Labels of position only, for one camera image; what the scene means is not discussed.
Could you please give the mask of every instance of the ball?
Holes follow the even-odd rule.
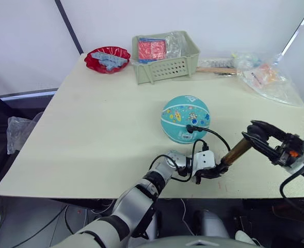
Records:
[[[208,128],[210,115],[208,107],[194,96],[179,96],[170,100],[163,108],[161,125],[165,134],[180,144],[193,143],[203,138],[205,131],[189,133],[186,125]]]

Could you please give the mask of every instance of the beige basket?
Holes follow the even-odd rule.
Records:
[[[200,50],[193,43],[185,31],[181,32],[187,42],[188,55],[179,58],[168,58],[149,62],[148,64],[134,65],[138,84],[151,83],[162,79],[170,79],[176,76],[191,76],[197,69]],[[149,35],[151,38],[162,38],[165,34]],[[138,61],[139,36],[132,39],[132,59]]]

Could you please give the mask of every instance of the white table surface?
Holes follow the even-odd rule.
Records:
[[[304,135],[304,107],[264,99],[236,77],[137,85],[131,66],[99,74],[86,68],[84,58],[66,77],[1,181],[0,195],[117,198],[146,173],[157,155],[172,149],[191,153],[192,144],[171,141],[160,124],[164,105],[180,95],[207,104],[210,128],[231,147],[252,119]],[[212,134],[204,139],[219,162],[226,154],[224,144]],[[251,149],[221,178],[202,179],[200,185],[171,180],[161,197],[277,198],[288,176]],[[295,179],[285,193],[304,197],[304,179]]]

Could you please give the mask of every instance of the black pole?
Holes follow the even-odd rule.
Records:
[[[67,29],[68,29],[68,31],[70,33],[71,38],[73,39],[73,41],[75,43],[75,46],[76,46],[79,54],[82,54],[83,53],[83,49],[82,49],[81,44],[79,43],[79,41],[78,41],[78,39],[76,37],[76,34],[75,34],[74,30],[73,30],[73,27],[70,24],[70,21],[69,21],[69,19],[67,17],[65,9],[62,6],[61,1],[60,0],[54,0],[54,1],[55,1],[55,4],[57,5],[57,7],[59,9],[59,12],[60,12],[60,14],[62,16],[62,19],[65,22],[65,25],[67,26]]]
[[[9,105],[7,105],[5,102],[3,102],[1,99],[0,99],[0,111],[7,117],[16,116],[16,117],[22,117],[22,118],[29,119],[20,110],[11,108]]]

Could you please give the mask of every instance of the orange component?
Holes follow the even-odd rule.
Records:
[[[296,151],[290,151],[290,155],[295,158],[299,156],[299,154]]]

